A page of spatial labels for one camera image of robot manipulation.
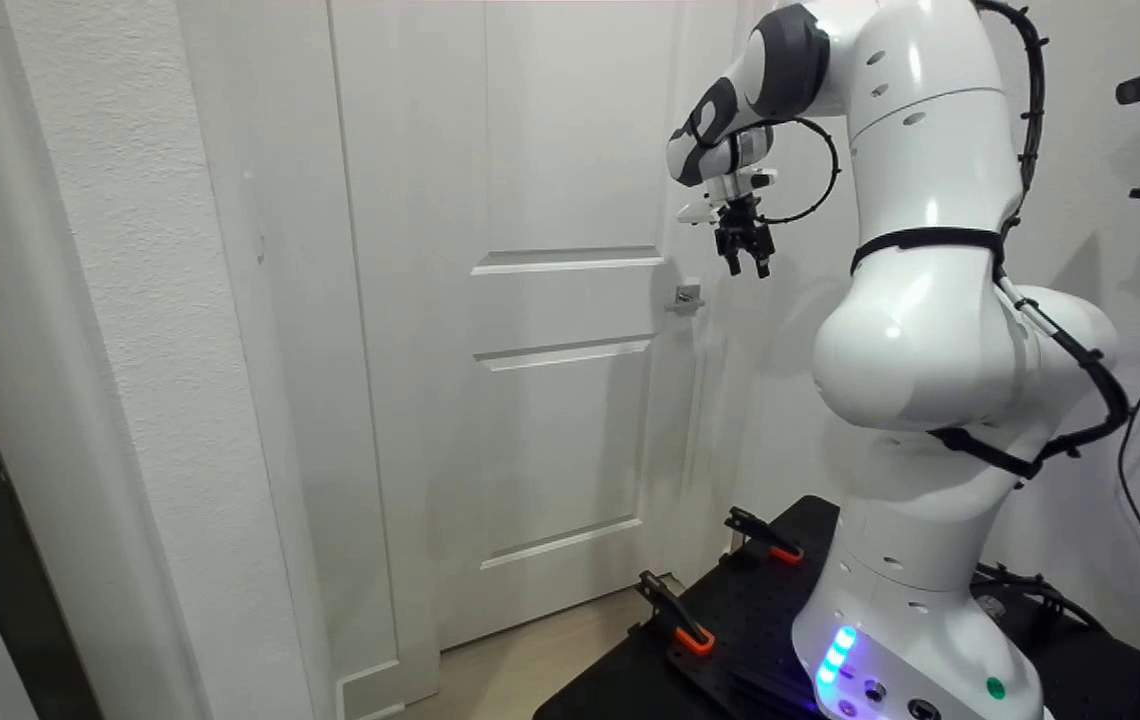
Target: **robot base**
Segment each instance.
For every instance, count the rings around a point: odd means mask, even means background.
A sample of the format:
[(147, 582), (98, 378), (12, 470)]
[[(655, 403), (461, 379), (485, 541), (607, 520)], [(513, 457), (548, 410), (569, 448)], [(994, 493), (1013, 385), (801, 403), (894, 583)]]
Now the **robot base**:
[(964, 592), (918, 592), (838, 548), (792, 625), (824, 716), (1049, 720), (1041, 676)]

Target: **black platform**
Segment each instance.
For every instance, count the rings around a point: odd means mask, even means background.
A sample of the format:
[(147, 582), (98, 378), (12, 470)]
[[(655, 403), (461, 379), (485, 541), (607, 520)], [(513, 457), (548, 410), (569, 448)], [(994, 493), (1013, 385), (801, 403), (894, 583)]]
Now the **black platform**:
[[(810, 495), (773, 528), (810, 554), (801, 567), (770, 565), (755, 545), (724, 555), (683, 592), (683, 606), (720, 637), (714, 659), (667, 654), (655, 625), (634, 628), (604, 659), (562, 689), (535, 720), (822, 720), (789, 646), (792, 615), (814, 592), (842, 507)], [(1001, 628), (1033, 657), (1056, 720), (1140, 720), (1140, 654), (1056, 620), (1053, 646), (1028, 646), (1033, 602), (996, 595)]]

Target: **door panel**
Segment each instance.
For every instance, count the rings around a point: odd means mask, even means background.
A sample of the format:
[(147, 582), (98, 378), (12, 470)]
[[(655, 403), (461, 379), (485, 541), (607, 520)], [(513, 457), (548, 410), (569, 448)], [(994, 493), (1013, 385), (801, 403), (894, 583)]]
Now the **door panel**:
[(442, 641), (704, 567), (664, 181), (692, 4), (332, 10), (379, 463), (434, 486)]
[(636, 528), (647, 347), (634, 340), (485, 366), (485, 574)]
[(659, 249), (678, 4), (490, 4), (490, 249)]

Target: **white wall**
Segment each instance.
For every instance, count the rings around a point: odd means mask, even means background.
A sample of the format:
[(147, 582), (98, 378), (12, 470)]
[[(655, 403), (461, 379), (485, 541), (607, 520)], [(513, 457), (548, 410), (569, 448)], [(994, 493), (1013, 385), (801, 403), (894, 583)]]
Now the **white wall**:
[(86, 271), (0, 26), (0, 448), (112, 720), (202, 720), (204, 696), (141, 495)]
[(263, 440), (295, 459), (340, 716), (438, 689), (425, 479), (385, 471), (325, 0), (179, 4)]
[(109, 716), (316, 716), (256, 423), (177, 4), (0, 4), (0, 451)]
[[(1025, 230), (1013, 236), (1013, 278), (1099, 299), (1130, 340), (1125, 379), (1140, 387), (1140, 108), (1112, 100), (1140, 73), (1140, 4), (1035, 4), (1049, 46), (1049, 137), (1041, 184)], [(1019, 90), (1019, 54), (994, 19), (1003, 77)], [(797, 210), (822, 184), (822, 145), (792, 139), (773, 161)], [(720, 286), (716, 318), (734, 345), (734, 370), (754, 394), (737, 490), (749, 507), (780, 512), (803, 493), (842, 502), (838, 421), (814, 387), (814, 333), (838, 306), (857, 249), (853, 177), (833, 203), (783, 236), (789, 265), (770, 286)], [(1117, 446), (1085, 459), (1056, 459), (1019, 493), (990, 548), (1019, 574), (1049, 574), (1094, 607), (1117, 637), (1140, 650), (1140, 541), (1125, 518), (1112, 471)]]

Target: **door handle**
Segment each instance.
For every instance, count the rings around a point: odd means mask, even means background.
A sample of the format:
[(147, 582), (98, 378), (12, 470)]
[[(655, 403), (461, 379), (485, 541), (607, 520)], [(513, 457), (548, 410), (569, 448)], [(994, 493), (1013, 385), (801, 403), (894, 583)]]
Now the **door handle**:
[(667, 306), (667, 312), (697, 318), (699, 308), (704, 308), (699, 279), (683, 279), (678, 290), (678, 299)]

